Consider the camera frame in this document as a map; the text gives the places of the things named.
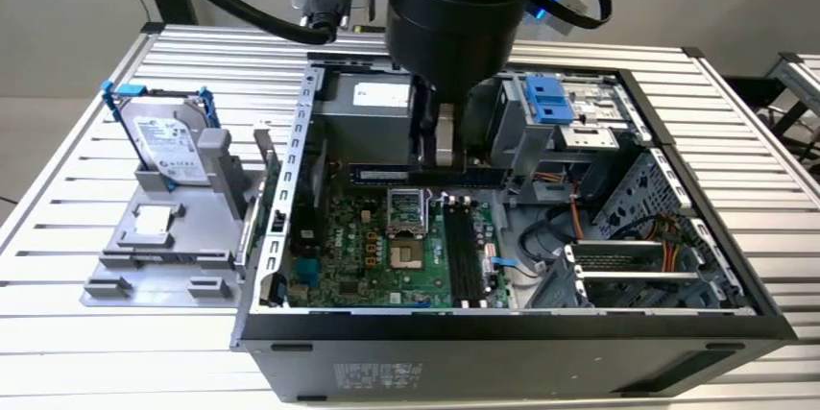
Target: slotted aluminum table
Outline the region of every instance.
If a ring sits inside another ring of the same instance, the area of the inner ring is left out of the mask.
[[[380,36],[346,36],[328,48],[383,53]],[[252,30],[168,26],[140,35],[111,79],[168,90],[206,84],[232,151],[246,168],[262,168],[252,125],[272,121],[284,147],[310,50]],[[818,184],[708,62],[680,49],[519,42],[511,60],[634,71],[802,343],[675,399],[482,406],[820,408]],[[283,404],[251,357],[227,349],[232,309],[80,304],[135,189],[135,165],[98,95],[0,229],[0,396],[16,396],[0,407],[276,408]],[[476,402],[446,407],[476,408]]]

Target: metal frame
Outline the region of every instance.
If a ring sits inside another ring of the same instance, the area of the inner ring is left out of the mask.
[[[112,80],[118,84],[130,81],[167,89],[184,89],[192,82],[214,81],[211,88],[216,97],[228,103],[228,107],[220,105],[220,118],[235,137],[235,154],[248,158],[250,155],[244,154],[248,149],[254,157],[259,157],[251,127],[255,120],[270,120],[282,158],[310,50],[312,48],[252,30],[168,26],[162,34],[140,36]],[[360,55],[379,53],[380,36],[342,36],[340,41],[323,50]],[[575,64],[632,70],[648,102],[676,141],[680,161],[695,171],[706,199],[726,222],[802,341],[678,398],[575,401],[574,406],[646,405],[671,410],[683,410],[692,404],[708,410],[724,410],[738,405],[750,408],[790,405],[795,410],[816,408],[820,405],[816,381],[820,370],[816,346],[820,340],[820,284],[816,283],[820,265],[815,263],[820,257],[816,250],[820,221],[816,219],[814,188],[807,188],[804,179],[795,174],[799,165],[782,154],[783,148],[774,148],[779,143],[767,138],[763,129],[754,125],[754,117],[747,115],[751,112],[738,109],[742,102],[728,96],[731,91],[718,86],[722,78],[711,71],[706,72],[700,62],[696,64],[680,49],[520,41],[511,59],[556,66]],[[0,288],[4,297],[0,299],[0,315],[7,316],[0,319],[0,351],[23,352],[16,360],[32,367],[40,364],[40,360],[68,360],[62,356],[72,356],[50,352],[78,352],[82,354],[78,360],[94,364],[111,357],[106,367],[83,371],[83,383],[94,383],[94,376],[107,376],[111,367],[119,370],[139,367],[146,360],[167,360],[168,367],[176,367],[175,364],[187,367],[184,364],[196,363],[196,367],[186,368],[174,380],[163,381],[162,391],[222,389],[235,391],[222,393],[230,396],[226,399],[232,405],[278,403],[272,393],[247,391],[248,387],[256,390],[264,386],[259,374],[243,373],[242,378],[228,375],[226,380],[226,370],[236,367],[231,365],[236,364],[236,359],[226,362],[220,354],[230,352],[214,350],[226,344],[232,311],[158,309],[135,316],[132,310],[95,311],[82,307],[76,301],[83,291],[82,282],[92,268],[88,263],[96,261],[96,256],[88,253],[95,253],[95,249],[104,245],[99,242],[108,238],[122,213],[122,210],[115,210],[116,204],[128,200],[136,184],[118,179],[132,174],[136,159],[116,158],[122,157],[127,141],[114,131],[115,125],[104,122],[107,117],[99,109],[98,95],[0,229],[0,280],[10,282]],[[699,111],[720,113],[720,121],[695,122],[688,115]],[[752,157],[760,157],[767,163],[748,162]],[[83,178],[66,181],[66,178],[78,176],[80,166],[86,172]],[[247,163],[246,168],[254,168],[254,164]],[[95,181],[99,188],[90,187]],[[772,192],[778,199],[764,195]],[[82,226],[62,229],[64,224]],[[35,293],[50,297],[48,302],[31,298]],[[54,331],[64,334],[55,336]],[[270,346],[270,342],[260,344],[254,353],[279,353]],[[135,352],[84,354],[123,350]],[[50,385],[51,380],[64,381],[64,376],[54,375],[64,369],[39,370],[36,379],[43,392],[64,393],[64,388],[50,391],[56,389]],[[88,392],[83,389],[84,385],[72,392]],[[136,394],[130,395],[130,399],[146,406],[167,402],[174,397],[159,392],[159,385],[148,385],[138,377],[122,382],[116,389],[118,392],[134,390]],[[100,398],[106,397],[96,396],[88,402],[99,404]],[[215,399],[220,398],[220,393],[211,392],[186,395],[192,404],[215,404]],[[106,402],[116,403],[120,399],[120,395],[112,395]],[[520,401],[466,403],[472,407],[504,408],[520,404]],[[567,406],[567,402],[551,400],[530,401],[528,404],[544,408]]]

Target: orange wire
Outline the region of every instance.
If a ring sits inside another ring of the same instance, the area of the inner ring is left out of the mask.
[[[580,219],[578,218],[578,206],[575,205],[575,194],[578,193],[578,181],[574,183],[574,193],[570,196],[570,209],[574,216],[575,237],[579,240],[584,238],[584,231],[580,227]]]
[[[678,260],[678,253],[680,252],[680,247],[675,246],[675,252],[672,253],[672,261],[670,262],[670,272],[675,272],[675,262]]]
[[[670,253],[667,252],[667,242],[662,242],[662,248],[664,249],[664,264],[662,265],[662,273],[667,272],[667,266],[670,266]]]

